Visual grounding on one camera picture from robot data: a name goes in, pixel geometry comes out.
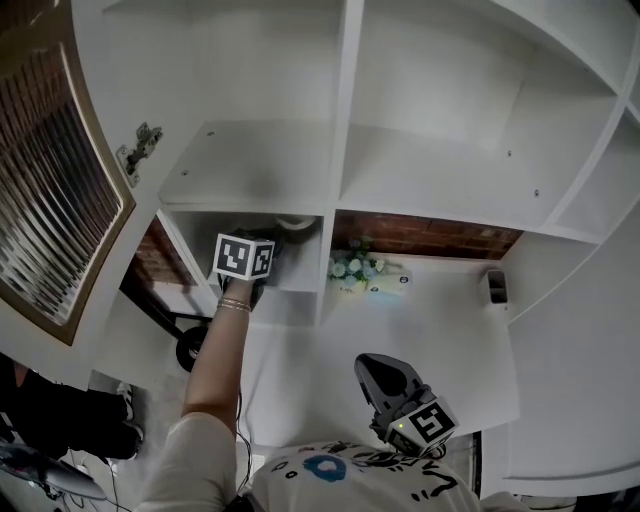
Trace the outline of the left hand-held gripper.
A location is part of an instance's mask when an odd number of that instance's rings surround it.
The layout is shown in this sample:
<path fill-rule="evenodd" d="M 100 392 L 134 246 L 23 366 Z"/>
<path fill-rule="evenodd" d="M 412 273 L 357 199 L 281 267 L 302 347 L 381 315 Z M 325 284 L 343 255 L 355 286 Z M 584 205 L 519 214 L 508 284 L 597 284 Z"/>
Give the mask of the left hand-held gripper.
<path fill-rule="evenodd" d="M 233 279 L 250 282 L 253 288 L 249 306 L 254 310 L 282 253 L 284 242 L 284 231 L 277 227 L 219 233 L 212 272 L 217 277 L 221 292 L 226 292 Z"/>

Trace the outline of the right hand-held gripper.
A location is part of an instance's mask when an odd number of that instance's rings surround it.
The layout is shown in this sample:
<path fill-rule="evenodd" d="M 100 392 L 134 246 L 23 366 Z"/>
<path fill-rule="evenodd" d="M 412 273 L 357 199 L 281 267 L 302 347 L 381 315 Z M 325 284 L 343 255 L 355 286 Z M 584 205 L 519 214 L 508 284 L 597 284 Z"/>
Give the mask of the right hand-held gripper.
<path fill-rule="evenodd" d="M 374 415 L 377 437 L 411 457 L 442 458 L 459 426 L 446 400 L 434 394 L 414 368 L 396 358 L 363 353 L 354 371 Z"/>

